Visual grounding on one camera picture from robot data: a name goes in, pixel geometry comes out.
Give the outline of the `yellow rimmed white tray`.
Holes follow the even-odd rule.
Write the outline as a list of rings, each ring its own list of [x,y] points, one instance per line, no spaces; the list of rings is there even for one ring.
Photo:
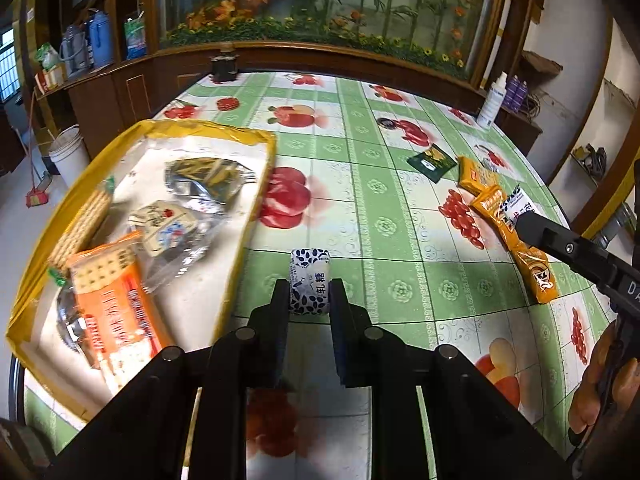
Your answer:
[[[90,419],[168,346],[209,346],[233,304],[276,154],[267,131],[142,120],[56,208],[6,330],[20,362]]]

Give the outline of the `purple bottles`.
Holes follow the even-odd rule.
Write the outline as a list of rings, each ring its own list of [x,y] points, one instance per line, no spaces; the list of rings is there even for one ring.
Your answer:
[[[528,85],[526,81],[522,81],[518,76],[514,75],[509,79],[506,85],[506,96],[503,100],[503,106],[513,113],[518,113],[528,93]]]

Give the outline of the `silver foil snack bag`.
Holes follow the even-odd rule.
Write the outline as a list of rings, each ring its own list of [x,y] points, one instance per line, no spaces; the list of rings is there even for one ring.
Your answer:
[[[255,183],[254,172],[231,159],[182,158],[168,162],[165,185],[183,200],[227,206],[247,183]]]

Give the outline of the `long orange snack bag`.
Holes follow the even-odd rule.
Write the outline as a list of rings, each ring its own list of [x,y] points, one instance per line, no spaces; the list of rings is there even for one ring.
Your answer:
[[[558,285],[545,252],[520,239],[515,228],[506,224],[500,210],[506,192],[495,185],[472,200],[471,207],[494,229],[513,257],[523,280],[538,304],[548,304],[558,298]]]

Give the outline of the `clear bag round biscuit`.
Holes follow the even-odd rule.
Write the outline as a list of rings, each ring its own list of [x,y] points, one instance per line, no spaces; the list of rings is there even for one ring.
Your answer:
[[[224,226],[223,214],[186,208],[175,200],[157,200],[133,211],[130,232],[140,235],[139,257],[143,286],[155,292],[186,274],[201,260]]]

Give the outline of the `black round bottle cap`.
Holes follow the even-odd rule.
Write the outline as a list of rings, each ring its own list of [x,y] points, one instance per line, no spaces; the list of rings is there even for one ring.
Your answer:
[[[393,119],[390,118],[385,118],[385,117],[379,117],[376,122],[378,123],[378,125],[381,128],[387,129],[387,130],[394,130],[397,128],[397,124]]]

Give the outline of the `green fruit tablecloth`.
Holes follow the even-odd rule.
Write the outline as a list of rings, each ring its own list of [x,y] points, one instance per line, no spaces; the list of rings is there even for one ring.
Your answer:
[[[397,128],[381,128],[379,117]],[[169,346],[55,456],[49,479],[569,479],[567,415],[611,321],[593,284],[554,257],[538,304],[458,185],[458,157],[519,185],[564,226],[549,191],[497,128],[375,84],[243,75],[201,80],[151,120],[204,120],[277,140],[233,304],[209,346]],[[407,159],[437,144],[438,183]],[[329,310],[294,315],[273,389],[247,385],[247,327],[295,248],[330,253],[367,309],[371,385],[337,375]]]

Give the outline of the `dark glass jar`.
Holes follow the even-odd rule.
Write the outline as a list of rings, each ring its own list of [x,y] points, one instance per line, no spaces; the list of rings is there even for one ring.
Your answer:
[[[238,76],[238,55],[231,42],[223,42],[212,58],[212,79],[217,84],[235,81]]]

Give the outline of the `blue white candy packet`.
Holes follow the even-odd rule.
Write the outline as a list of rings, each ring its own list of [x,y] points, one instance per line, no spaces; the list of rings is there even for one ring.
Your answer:
[[[290,312],[320,315],[329,310],[330,253],[295,248],[290,258]]]

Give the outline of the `orange cracker package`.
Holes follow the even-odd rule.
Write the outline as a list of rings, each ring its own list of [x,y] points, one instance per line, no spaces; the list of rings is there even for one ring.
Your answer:
[[[113,394],[174,343],[143,286],[139,240],[131,232],[68,260],[94,366]]]

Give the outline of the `clear cracker stack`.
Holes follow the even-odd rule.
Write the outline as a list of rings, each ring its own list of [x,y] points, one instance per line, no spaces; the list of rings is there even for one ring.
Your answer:
[[[73,221],[66,226],[47,260],[48,273],[58,286],[70,276],[68,260],[88,247],[111,207],[115,189],[113,176],[107,177],[80,207]]]

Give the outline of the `blue thermos flask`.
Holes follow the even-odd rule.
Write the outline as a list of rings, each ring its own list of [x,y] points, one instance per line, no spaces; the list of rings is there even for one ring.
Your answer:
[[[93,65],[102,68],[114,62],[114,47],[111,36],[111,22],[107,14],[96,11],[89,25]]]

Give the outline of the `dark green cracker packet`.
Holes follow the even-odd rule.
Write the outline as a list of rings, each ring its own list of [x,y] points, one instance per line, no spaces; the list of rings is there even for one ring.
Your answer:
[[[407,162],[433,183],[438,183],[447,172],[457,166],[457,162],[437,144],[409,157]]]

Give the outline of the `red broom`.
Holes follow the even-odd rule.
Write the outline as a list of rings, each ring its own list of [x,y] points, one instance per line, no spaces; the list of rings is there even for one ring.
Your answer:
[[[49,203],[49,194],[47,189],[51,184],[51,178],[46,174],[42,176],[35,165],[34,148],[35,148],[35,130],[34,130],[34,107],[35,99],[30,100],[28,126],[29,136],[27,144],[27,153],[30,166],[30,189],[26,194],[26,207],[34,208]]]

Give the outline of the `white plastic bucket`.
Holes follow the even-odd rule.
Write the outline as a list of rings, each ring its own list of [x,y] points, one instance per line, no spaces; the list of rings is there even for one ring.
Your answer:
[[[63,130],[51,143],[49,158],[70,188],[90,164],[90,157],[78,125]]]

